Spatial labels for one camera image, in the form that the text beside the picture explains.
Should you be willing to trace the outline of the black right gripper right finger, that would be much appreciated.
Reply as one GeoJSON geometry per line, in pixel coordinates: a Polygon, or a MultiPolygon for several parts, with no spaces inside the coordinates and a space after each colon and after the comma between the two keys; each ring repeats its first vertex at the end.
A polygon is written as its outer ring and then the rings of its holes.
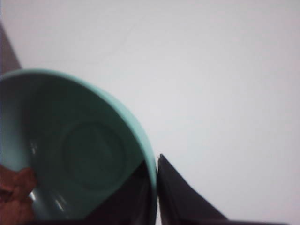
{"type": "Polygon", "coordinates": [[[161,154],[158,159],[158,197],[164,225],[220,225],[227,217],[198,194],[161,154]]]}

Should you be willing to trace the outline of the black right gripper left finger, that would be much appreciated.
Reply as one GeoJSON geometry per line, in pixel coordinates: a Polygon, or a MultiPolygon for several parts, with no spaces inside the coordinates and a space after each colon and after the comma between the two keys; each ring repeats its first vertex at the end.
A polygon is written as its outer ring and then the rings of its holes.
{"type": "Polygon", "coordinates": [[[87,217],[88,225],[150,225],[152,191],[146,163],[143,161],[110,197],[87,217]]]}

